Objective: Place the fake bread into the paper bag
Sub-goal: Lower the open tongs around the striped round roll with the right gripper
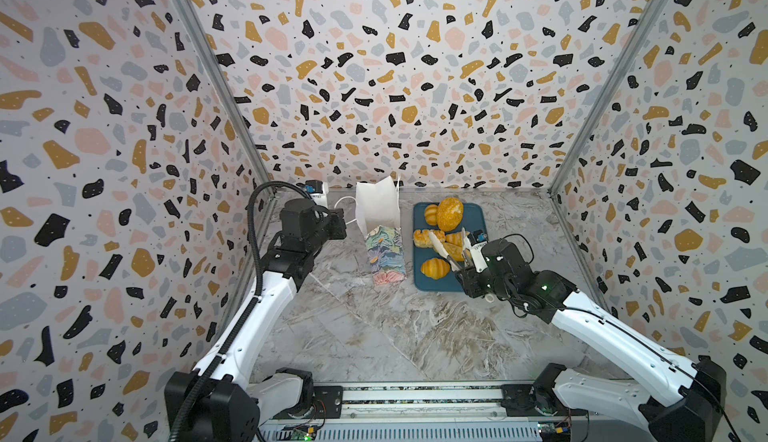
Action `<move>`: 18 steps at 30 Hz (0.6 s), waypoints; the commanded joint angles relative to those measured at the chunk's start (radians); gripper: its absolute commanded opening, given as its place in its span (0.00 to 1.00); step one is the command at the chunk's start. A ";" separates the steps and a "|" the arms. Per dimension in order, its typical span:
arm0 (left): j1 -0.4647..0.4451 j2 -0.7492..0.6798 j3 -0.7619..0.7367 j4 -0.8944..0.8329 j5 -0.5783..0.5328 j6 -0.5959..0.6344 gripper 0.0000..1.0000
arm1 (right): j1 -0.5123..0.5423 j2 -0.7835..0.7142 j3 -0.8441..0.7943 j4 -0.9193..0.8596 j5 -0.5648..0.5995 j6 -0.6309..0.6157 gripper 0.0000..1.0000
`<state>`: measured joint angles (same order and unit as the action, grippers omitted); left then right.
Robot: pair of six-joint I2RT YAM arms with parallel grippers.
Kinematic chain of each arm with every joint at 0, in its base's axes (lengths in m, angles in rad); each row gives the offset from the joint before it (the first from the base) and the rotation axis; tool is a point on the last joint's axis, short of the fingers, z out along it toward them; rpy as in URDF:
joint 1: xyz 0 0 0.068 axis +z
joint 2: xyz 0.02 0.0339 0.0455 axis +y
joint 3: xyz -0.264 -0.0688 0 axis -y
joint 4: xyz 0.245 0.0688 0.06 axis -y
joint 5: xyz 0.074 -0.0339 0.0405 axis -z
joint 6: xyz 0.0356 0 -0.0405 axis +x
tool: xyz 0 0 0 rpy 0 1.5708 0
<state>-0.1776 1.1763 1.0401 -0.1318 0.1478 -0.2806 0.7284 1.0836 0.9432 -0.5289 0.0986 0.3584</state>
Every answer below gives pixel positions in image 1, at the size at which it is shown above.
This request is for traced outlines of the metal tongs cream tips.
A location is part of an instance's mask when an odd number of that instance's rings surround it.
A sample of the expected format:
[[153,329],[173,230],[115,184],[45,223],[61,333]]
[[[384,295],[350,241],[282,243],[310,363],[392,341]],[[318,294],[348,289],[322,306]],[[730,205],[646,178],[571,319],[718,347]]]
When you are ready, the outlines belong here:
[[[451,257],[450,257],[450,256],[449,256],[447,253],[446,253],[446,251],[444,250],[444,248],[443,248],[443,246],[442,246],[442,243],[443,243],[443,242],[440,242],[440,241],[438,241],[438,240],[437,240],[437,239],[436,239],[436,238],[435,238],[433,235],[431,236],[431,238],[432,238],[432,241],[433,241],[433,248],[434,248],[434,250],[435,250],[435,251],[436,251],[436,252],[437,252],[437,253],[438,253],[438,254],[439,254],[441,257],[445,258],[445,260],[449,262],[449,264],[451,265],[451,268],[452,268],[452,271],[451,271],[451,272],[452,272],[452,273],[455,275],[456,279],[457,279],[457,271],[458,271],[459,269],[461,269],[461,268],[471,268],[471,266],[469,266],[469,265],[468,265],[468,264],[467,264],[465,261],[464,261],[464,262],[456,262],[456,261],[454,261],[454,260],[453,260],[453,259],[452,259],[452,258],[451,258]],[[497,300],[497,297],[494,297],[494,296],[487,296],[487,297],[482,297],[482,298],[483,298],[483,299],[484,299],[486,302],[495,302],[495,301]]]

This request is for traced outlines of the round striped orange bun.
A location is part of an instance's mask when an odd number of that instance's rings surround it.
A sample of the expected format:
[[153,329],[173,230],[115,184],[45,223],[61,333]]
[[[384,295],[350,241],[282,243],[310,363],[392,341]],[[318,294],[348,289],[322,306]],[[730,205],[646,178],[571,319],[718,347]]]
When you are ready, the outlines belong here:
[[429,279],[438,280],[452,271],[451,265],[443,258],[431,258],[421,264],[420,272]]

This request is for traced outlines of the floral paper bag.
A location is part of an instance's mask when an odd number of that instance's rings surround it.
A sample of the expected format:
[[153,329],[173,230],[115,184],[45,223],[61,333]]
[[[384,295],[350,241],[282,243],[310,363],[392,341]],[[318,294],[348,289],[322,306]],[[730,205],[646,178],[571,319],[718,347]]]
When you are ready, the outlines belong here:
[[363,236],[367,267],[375,285],[399,283],[407,278],[402,241],[398,177],[378,182],[358,182],[354,195],[342,196],[332,208],[346,201],[354,205],[348,226],[356,226]]

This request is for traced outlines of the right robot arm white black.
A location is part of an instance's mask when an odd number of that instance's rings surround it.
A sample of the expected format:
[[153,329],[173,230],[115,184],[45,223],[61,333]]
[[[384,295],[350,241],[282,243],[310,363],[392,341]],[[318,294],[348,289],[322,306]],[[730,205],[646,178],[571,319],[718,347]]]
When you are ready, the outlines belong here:
[[478,231],[463,236],[461,249],[462,261],[451,266],[466,295],[494,296],[521,316],[566,331],[629,376],[609,380],[550,363],[527,397],[539,413],[583,410],[643,429],[657,441],[713,440],[726,417],[726,373],[711,358],[693,361],[641,335],[558,273],[533,270],[511,241],[490,241]]

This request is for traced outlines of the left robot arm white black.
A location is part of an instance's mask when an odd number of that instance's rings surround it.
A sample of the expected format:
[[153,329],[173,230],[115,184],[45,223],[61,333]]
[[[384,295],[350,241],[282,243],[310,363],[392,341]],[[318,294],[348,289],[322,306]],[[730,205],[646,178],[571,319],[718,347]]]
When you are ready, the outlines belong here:
[[314,268],[322,247],[347,235],[342,209],[306,198],[286,202],[248,299],[220,339],[190,372],[174,373],[164,389],[172,441],[253,441],[276,415],[314,411],[311,372],[281,368],[248,393],[257,358],[282,312]]

